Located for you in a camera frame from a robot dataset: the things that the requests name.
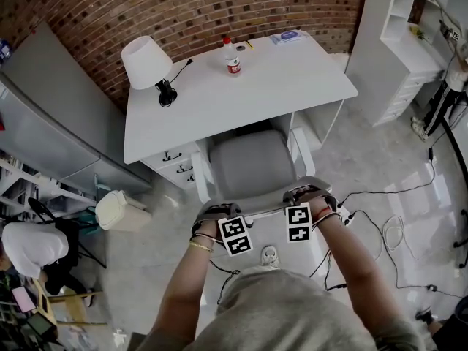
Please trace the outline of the blue white packet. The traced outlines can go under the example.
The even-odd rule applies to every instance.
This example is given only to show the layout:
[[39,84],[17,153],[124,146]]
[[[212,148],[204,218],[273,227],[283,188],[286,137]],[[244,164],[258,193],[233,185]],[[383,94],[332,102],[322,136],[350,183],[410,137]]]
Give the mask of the blue white packet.
[[291,30],[279,34],[272,34],[269,38],[275,45],[286,45],[302,40],[306,38],[306,35],[301,30]]

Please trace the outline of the white metal shelf rack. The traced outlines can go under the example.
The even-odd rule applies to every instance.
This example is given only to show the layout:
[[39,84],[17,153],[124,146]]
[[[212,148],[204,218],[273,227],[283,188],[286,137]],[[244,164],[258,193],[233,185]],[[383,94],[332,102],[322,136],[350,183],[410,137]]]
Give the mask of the white metal shelf rack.
[[69,216],[96,205],[95,197],[47,177],[12,156],[0,156],[0,214],[33,217],[29,198],[55,216]]

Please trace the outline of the person's right forearm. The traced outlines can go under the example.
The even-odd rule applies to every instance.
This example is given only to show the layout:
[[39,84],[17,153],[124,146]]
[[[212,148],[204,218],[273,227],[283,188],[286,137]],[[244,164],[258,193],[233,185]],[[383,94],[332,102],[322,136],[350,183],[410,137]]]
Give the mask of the person's right forearm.
[[399,314],[379,267],[337,214],[326,214],[317,226],[344,277],[355,313],[371,334],[377,334]]

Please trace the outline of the red label plastic bottle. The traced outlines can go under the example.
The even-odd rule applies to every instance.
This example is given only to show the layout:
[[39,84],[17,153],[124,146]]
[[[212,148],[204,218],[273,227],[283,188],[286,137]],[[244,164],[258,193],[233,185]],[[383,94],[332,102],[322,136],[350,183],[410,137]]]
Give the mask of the red label plastic bottle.
[[231,75],[238,75],[241,72],[241,63],[238,52],[229,37],[223,38],[223,51],[228,72]]

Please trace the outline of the person's white shoe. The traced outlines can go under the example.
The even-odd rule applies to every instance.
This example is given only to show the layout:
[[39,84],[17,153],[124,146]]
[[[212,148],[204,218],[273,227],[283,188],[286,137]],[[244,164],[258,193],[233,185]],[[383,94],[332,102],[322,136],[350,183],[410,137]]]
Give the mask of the person's white shoe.
[[279,267],[279,254],[275,246],[265,246],[261,251],[261,266]]

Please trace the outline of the teal folding stool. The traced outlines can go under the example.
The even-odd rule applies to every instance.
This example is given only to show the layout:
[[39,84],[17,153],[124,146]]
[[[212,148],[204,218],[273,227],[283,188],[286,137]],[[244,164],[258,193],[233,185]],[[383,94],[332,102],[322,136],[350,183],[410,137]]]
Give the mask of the teal folding stool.
[[[98,203],[109,191],[110,187],[101,183],[97,174],[94,175],[94,187],[96,190],[96,203]],[[89,206],[84,211],[81,211],[78,217],[80,230],[85,234],[95,233],[99,230],[99,222],[97,221],[96,205]]]

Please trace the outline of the grey refrigerator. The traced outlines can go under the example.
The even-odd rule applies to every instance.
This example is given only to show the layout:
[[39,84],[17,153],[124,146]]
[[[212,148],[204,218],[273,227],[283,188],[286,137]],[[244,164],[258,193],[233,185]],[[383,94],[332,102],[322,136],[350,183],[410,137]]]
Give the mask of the grey refrigerator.
[[94,195],[97,184],[138,194],[151,170],[124,163],[124,114],[41,23],[0,66],[0,149]]

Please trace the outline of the light wooden stool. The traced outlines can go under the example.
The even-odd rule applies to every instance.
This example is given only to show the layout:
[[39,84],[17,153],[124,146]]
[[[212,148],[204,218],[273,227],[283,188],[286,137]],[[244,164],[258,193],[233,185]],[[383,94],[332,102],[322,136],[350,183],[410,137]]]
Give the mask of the light wooden stool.
[[[84,298],[91,298],[102,294],[102,291],[88,292],[84,294],[47,296],[44,288],[38,280],[32,279],[32,283],[37,289],[37,308],[33,310],[33,313],[41,314],[53,325],[77,327],[98,327],[107,325],[106,322],[88,322],[86,320],[85,306],[83,303]],[[60,321],[56,319],[53,312],[53,304],[58,303],[63,303],[65,305],[67,313],[71,317],[70,321]]]

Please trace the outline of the white grey chair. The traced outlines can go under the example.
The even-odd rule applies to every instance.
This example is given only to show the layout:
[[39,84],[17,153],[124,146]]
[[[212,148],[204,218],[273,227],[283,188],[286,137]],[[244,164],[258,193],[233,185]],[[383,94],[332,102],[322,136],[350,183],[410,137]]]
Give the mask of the white grey chair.
[[203,205],[235,203],[251,224],[283,212],[296,200],[286,195],[309,187],[315,195],[328,196],[331,185],[316,173],[302,128],[290,130],[287,140],[271,129],[226,140],[215,146],[208,159],[192,155],[195,184]]

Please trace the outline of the person's left hand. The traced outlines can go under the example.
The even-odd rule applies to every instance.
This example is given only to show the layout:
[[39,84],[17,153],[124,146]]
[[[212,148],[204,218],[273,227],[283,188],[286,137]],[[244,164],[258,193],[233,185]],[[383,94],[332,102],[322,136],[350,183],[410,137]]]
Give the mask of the person's left hand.
[[240,213],[241,209],[236,203],[223,203],[218,205],[206,204],[197,215],[192,225],[191,232],[193,235],[201,233],[219,239],[220,232],[218,221],[223,218],[231,219]]

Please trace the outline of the cream trash bin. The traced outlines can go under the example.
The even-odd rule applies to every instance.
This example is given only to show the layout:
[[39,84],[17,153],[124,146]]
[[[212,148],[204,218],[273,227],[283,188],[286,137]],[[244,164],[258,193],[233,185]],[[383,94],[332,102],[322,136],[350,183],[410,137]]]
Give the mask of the cream trash bin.
[[151,221],[146,206],[123,190],[108,192],[96,205],[96,218],[103,230],[137,232]]

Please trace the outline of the white shade table lamp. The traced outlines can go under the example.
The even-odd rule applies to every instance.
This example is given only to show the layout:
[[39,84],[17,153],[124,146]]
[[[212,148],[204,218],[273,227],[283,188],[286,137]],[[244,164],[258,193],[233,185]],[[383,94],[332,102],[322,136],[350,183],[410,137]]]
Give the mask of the white shade table lamp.
[[190,58],[170,79],[173,61],[150,36],[132,40],[121,51],[121,60],[130,83],[128,101],[145,90],[151,90],[150,93],[156,90],[162,107],[170,107],[176,100],[178,93],[171,83],[193,63]]

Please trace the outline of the white power strip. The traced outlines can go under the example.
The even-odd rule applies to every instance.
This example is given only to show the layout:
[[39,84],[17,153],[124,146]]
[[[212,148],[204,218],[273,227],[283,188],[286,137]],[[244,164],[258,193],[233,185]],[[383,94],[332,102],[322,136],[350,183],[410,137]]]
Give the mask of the white power strip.
[[352,223],[352,220],[353,220],[353,216],[351,214],[350,211],[348,211],[344,205],[342,205],[341,203],[339,203],[336,207],[336,212],[339,214],[339,216],[341,217],[341,220],[343,222],[343,224],[347,227],[350,226],[350,224]]

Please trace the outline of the pink screen tablet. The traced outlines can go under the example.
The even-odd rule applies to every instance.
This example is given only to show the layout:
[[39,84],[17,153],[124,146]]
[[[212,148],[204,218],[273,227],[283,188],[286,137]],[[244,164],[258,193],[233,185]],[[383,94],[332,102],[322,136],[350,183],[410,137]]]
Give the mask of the pink screen tablet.
[[12,289],[11,292],[22,313],[31,312],[36,309],[36,304],[33,302],[29,292],[24,286],[16,287]]

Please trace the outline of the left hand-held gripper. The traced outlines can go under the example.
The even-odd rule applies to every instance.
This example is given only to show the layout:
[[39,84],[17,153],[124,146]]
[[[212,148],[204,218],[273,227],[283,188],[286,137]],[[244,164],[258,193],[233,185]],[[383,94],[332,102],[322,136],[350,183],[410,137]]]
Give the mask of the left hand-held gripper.
[[252,240],[243,216],[220,219],[218,226],[224,247],[231,257],[253,250]]

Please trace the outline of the person's right hand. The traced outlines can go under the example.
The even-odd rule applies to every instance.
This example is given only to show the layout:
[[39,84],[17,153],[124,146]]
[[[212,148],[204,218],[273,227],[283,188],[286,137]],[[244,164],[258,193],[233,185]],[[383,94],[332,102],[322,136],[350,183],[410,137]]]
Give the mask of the person's right hand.
[[308,202],[313,225],[326,219],[329,214],[336,214],[336,198],[328,191],[313,185],[298,186],[286,191],[283,201],[290,206]]

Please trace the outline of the white bookcase desk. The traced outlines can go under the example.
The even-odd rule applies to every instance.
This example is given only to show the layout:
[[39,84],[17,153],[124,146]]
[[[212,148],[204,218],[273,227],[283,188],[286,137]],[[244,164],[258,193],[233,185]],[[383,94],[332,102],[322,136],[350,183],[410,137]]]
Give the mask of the white bookcase desk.
[[448,62],[433,46],[446,0],[365,0],[346,74],[351,105],[373,126],[397,119]]

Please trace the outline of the white desk with drawers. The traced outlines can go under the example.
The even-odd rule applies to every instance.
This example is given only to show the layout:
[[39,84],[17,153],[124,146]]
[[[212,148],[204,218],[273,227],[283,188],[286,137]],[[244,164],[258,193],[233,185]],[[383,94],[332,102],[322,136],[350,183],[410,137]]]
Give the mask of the white desk with drawers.
[[212,139],[264,120],[288,132],[302,127],[311,150],[322,147],[346,99],[357,89],[341,65],[311,37],[286,45],[251,41],[241,72],[227,71],[217,48],[192,58],[172,82],[170,107],[145,90],[127,103],[124,161],[141,162],[182,189],[195,185],[194,153],[207,156]]

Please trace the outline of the person's left forearm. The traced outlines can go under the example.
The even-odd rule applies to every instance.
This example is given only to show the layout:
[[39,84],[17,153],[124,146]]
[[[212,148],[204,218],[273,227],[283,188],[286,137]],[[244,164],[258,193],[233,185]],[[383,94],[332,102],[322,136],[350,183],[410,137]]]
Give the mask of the person's left forearm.
[[189,241],[163,295],[153,329],[188,343],[195,339],[200,302],[214,240],[204,235]]

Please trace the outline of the person's torso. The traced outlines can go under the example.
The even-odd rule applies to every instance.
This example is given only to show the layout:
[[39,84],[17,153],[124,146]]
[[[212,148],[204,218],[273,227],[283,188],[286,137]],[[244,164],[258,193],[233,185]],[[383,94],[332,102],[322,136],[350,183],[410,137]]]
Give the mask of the person's torso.
[[403,319],[371,334],[311,279],[275,269],[237,278],[194,341],[158,330],[138,351],[424,351]]

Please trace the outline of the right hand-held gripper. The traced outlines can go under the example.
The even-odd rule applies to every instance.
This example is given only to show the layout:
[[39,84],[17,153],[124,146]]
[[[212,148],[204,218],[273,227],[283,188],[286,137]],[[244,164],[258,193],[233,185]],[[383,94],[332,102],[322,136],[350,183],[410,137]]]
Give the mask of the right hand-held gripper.
[[312,215],[308,202],[285,208],[287,242],[309,241],[312,233]]

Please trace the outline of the black office chair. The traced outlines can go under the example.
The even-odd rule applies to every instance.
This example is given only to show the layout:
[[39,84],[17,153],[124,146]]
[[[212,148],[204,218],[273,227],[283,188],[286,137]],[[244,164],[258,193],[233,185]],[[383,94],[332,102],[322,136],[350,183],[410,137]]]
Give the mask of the black office chair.
[[[468,211],[465,209],[461,210],[461,216],[464,221],[463,227],[461,229],[461,236],[463,237],[461,240],[455,241],[453,243],[453,248],[454,249],[460,249],[461,247],[464,247],[468,245]],[[464,258],[464,261],[462,263],[458,264],[458,268],[462,269],[465,268],[468,264],[468,247],[466,251],[466,255]]]

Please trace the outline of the dark screen tablet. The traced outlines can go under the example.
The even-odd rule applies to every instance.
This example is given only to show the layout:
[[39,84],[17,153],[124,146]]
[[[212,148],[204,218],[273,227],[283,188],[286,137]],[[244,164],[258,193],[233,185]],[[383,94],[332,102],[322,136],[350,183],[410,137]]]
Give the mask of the dark screen tablet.
[[56,326],[40,313],[30,316],[26,323],[38,336],[54,337]]

